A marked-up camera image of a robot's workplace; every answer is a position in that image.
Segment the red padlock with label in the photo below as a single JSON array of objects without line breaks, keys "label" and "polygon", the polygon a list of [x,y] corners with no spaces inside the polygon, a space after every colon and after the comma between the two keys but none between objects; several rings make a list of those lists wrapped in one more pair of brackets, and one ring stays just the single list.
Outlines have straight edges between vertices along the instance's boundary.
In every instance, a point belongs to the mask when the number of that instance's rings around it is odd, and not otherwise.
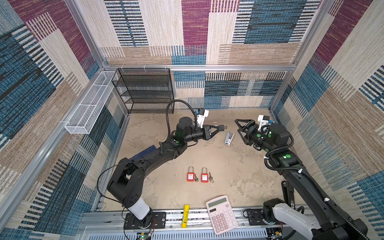
[{"label": "red padlock with label", "polygon": [[188,182],[194,182],[195,181],[194,167],[192,167],[192,166],[189,166],[189,168],[188,168],[187,181]]}]

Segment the small black padlock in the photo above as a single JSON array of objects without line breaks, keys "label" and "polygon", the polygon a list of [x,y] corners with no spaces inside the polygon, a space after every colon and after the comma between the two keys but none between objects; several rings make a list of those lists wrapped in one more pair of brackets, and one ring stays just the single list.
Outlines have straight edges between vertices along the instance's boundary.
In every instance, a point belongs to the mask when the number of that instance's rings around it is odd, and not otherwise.
[{"label": "small black padlock", "polygon": [[224,130],[226,130],[227,129],[227,126],[225,126],[225,125],[219,125],[218,124],[218,122],[213,122],[212,123],[212,126],[213,126],[213,128],[215,128],[217,131],[224,131]]}]

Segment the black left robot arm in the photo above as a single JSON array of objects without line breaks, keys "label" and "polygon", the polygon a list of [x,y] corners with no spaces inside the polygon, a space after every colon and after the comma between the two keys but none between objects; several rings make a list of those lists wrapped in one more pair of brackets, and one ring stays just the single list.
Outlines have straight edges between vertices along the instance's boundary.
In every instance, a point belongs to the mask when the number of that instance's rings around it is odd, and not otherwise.
[{"label": "black left robot arm", "polygon": [[208,141],[226,130],[224,125],[196,126],[189,117],[179,120],[176,130],[153,152],[136,159],[121,159],[107,185],[107,190],[128,209],[136,220],[147,225],[152,220],[152,209],[142,198],[145,178],[168,161],[179,157],[189,142]]}]

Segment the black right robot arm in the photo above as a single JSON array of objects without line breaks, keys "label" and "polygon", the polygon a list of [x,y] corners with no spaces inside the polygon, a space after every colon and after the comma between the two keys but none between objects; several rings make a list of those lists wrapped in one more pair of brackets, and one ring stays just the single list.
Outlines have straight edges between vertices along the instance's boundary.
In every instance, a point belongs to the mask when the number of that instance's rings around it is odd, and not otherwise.
[{"label": "black right robot arm", "polygon": [[265,151],[265,166],[283,176],[299,193],[315,216],[293,210],[288,204],[273,206],[277,221],[288,224],[308,240],[366,240],[368,227],[361,219],[353,219],[320,187],[308,173],[300,158],[290,148],[294,138],[287,128],[272,123],[259,127],[254,120],[235,120],[243,142],[257,151]]}]

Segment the grey stapler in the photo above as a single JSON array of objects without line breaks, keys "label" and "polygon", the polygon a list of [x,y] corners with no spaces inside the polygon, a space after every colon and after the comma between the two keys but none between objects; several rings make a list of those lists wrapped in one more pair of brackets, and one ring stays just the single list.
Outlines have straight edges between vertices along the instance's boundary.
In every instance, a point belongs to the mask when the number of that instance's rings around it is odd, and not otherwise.
[{"label": "grey stapler", "polygon": [[225,140],[225,145],[230,146],[233,139],[234,139],[235,133],[227,132],[226,135],[226,140]]}]

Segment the dark blue book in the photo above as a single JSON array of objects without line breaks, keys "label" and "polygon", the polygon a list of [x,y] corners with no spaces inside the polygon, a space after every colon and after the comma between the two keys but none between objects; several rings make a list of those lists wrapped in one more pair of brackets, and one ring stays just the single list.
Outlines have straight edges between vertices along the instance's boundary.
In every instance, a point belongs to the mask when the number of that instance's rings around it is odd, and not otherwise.
[{"label": "dark blue book", "polygon": [[138,153],[137,155],[133,156],[131,158],[131,160],[136,160],[136,159],[139,159],[139,158],[142,158],[142,157],[145,157],[146,155],[152,153],[153,151],[155,151],[157,148],[152,145],[151,147],[143,150],[142,152]]}]

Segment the black mesh shelf rack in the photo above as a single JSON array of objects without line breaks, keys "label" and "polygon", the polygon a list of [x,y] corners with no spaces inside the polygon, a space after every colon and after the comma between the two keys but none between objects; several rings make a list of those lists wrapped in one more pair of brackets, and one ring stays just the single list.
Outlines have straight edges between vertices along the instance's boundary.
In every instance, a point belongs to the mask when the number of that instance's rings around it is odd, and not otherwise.
[{"label": "black mesh shelf rack", "polygon": [[112,83],[129,114],[173,113],[174,91],[168,68],[119,68]]}]

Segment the pink calculator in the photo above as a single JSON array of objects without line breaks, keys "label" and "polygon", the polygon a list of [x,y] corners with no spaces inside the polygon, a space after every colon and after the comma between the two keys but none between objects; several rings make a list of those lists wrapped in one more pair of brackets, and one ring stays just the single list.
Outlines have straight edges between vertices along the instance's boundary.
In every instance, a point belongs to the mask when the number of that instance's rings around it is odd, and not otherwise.
[{"label": "pink calculator", "polygon": [[221,235],[238,227],[238,221],[228,196],[219,196],[206,202],[214,233]]}]

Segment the yellow marker pen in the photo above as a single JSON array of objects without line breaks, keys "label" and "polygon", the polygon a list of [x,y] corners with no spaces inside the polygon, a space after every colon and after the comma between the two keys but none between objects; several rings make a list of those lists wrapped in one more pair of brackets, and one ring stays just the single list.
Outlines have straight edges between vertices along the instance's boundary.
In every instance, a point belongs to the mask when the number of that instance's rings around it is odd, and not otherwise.
[{"label": "yellow marker pen", "polygon": [[188,218],[189,218],[189,210],[190,210],[190,205],[185,204],[184,211],[183,211],[183,220],[182,220],[182,224],[181,224],[182,228],[187,228]]}]

